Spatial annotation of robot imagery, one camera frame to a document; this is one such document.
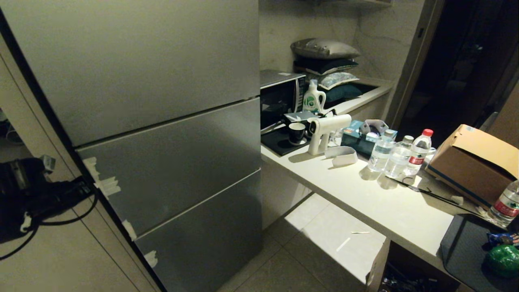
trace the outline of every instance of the dark doorway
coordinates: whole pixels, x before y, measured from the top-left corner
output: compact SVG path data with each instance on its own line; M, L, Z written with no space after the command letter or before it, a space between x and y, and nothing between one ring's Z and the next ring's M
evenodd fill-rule
M517 63L517 22L517 0L447 0L399 136L430 128L438 147L460 124L477 126L490 115Z

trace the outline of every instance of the tile floor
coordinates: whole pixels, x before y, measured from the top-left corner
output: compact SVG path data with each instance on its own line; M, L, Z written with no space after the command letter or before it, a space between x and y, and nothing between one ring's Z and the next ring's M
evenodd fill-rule
M217 292L364 291L365 277L384 240L352 215L311 194L265 230L260 254Z

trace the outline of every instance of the cardboard box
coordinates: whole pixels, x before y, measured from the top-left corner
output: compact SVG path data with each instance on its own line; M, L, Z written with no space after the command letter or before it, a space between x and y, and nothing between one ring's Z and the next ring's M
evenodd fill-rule
M364 124L364 121L353 120L349 127L343 129L343 138L340 145L350 146L357 152L364 153L368 156L371 155L373 147L379 138L363 135L359 132L360 127Z
M450 275L438 270L395 242L386 239L367 276L366 292L379 292L381 288L386 288L383 279L388 262L406 276L425 276L437 280L435 284L438 291L456 292L460 287L460 283Z
M445 140L426 171L488 209L519 176L519 150L461 125Z

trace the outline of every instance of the white plastic bottle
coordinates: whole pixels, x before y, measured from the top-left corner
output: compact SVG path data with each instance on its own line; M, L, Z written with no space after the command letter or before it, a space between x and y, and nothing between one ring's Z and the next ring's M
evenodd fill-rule
M519 180L509 184L488 211L491 220L503 228L506 228L517 215L519 215Z
M324 113L326 93L317 90L317 79L310 80L310 86L303 97L303 110L312 113Z
M431 149L432 134L433 131L431 129L425 129L422 135L413 142L413 146L411 147L413 154L411 158L409 158L409 163L404 170L405 175L414 176L420 170L422 163L424 163L425 156L429 154L429 150Z
M367 164L367 167L371 171L384 171L384 168L386 168L389 155L395 145L393 136L394 130L387 129L382 137L375 143L373 151L371 152L370 161Z
M413 153L411 151L413 140L413 136L407 135L404 136L402 141L394 145L386 169L384 170L387 177L398 178L404 173L404 170L409 163L409 159L411 158L411 154Z

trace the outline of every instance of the refrigerator door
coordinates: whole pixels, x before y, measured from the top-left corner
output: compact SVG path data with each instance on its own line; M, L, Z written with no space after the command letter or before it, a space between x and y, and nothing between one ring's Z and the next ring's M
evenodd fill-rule
M260 171L135 243L168 291L217 290L262 247Z
M0 0L74 146L260 94L257 0Z
M255 98L77 152L95 157L100 181L118 181L108 201L139 235L259 169L259 107Z

